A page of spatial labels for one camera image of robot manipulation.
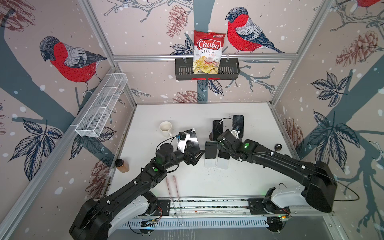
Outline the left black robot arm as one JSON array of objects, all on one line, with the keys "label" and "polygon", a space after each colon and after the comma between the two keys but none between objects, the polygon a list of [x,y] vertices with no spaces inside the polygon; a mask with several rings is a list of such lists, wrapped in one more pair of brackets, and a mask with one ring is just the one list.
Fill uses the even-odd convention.
[{"label": "left black robot arm", "polygon": [[77,214],[69,233],[74,240],[106,240],[122,224],[144,214],[155,212],[157,197],[151,192],[180,163],[196,165],[204,151],[200,149],[195,129],[175,137],[178,146],[167,141],[132,181],[99,200],[86,201]]}]

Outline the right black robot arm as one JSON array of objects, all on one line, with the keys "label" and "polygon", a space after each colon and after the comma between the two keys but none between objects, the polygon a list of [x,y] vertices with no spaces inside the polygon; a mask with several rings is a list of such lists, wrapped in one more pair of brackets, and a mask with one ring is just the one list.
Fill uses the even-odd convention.
[{"label": "right black robot arm", "polygon": [[273,191],[271,200],[275,205],[285,208],[308,204],[320,212],[332,212],[338,185],[327,164],[299,161],[252,140],[241,142],[230,131],[219,135],[218,142],[233,159],[270,168],[300,184]]}]

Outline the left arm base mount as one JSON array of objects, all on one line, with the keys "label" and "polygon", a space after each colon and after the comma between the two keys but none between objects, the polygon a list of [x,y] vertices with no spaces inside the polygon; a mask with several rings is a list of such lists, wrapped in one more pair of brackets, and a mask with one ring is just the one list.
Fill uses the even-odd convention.
[{"label": "left arm base mount", "polygon": [[169,216],[171,209],[171,200],[158,199],[156,203],[150,203],[149,208],[144,213],[144,216]]}]

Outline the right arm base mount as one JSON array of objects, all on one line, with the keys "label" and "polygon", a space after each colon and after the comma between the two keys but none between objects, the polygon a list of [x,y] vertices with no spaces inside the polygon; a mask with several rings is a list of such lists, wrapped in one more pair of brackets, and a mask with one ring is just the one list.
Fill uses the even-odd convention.
[{"label": "right arm base mount", "polygon": [[270,200],[248,199],[251,215],[290,215],[289,207],[280,208]]}]

